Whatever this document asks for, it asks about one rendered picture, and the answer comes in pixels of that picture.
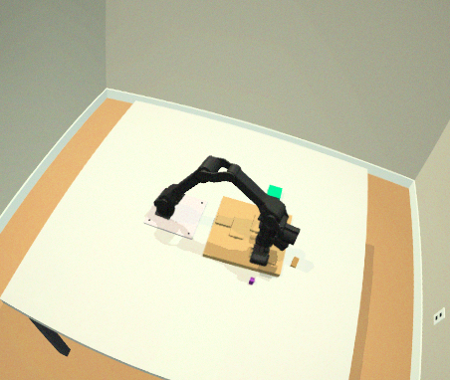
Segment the green rectangular block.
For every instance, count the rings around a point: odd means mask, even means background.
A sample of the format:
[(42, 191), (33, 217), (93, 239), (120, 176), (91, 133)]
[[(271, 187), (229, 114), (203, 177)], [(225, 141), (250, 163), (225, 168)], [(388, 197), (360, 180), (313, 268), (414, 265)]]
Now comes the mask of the green rectangular block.
[(282, 189), (283, 188), (270, 185), (269, 190), (268, 190), (268, 195), (276, 197), (277, 199), (280, 200), (281, 194), (282, 194)]

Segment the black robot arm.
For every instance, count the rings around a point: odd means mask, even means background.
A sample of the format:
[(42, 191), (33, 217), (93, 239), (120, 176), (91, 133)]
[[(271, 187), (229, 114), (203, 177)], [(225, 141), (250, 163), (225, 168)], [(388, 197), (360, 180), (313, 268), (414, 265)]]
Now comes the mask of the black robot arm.
[[(227, 171), (221, 171), (220, 168)], [(275, 245), (280, 251), (286, 250), (289, 245), (294, 245), (301, 229), (288, 224), (289, 213), (286, 205), (276, 197), (268, 195), (258, 186), (240, 167), (225, 158), (209, 155), (200, 166), (178, 184), (171, 184), (158, 195), (153, 202), (156, 207), (155, 215), (169, 220), (175, 213), (175, 206), (185, 196), (185, 192), (199, 183), (207, 182), (232, 182), (243, 194), (245, 194), (258, 208), (262, 222), (260, 232), (266, 237), (275, 236)]]

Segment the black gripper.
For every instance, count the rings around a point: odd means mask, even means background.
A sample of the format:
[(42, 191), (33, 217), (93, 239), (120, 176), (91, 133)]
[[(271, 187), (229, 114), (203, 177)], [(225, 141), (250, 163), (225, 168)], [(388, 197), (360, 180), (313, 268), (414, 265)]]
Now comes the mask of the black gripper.
[(275, 236), (266, 237), (259, 231), (249, 260), (251, 264), (266, 266), (270, 258), (270, 247), (272, 247), (270, 244), (275, 241)]

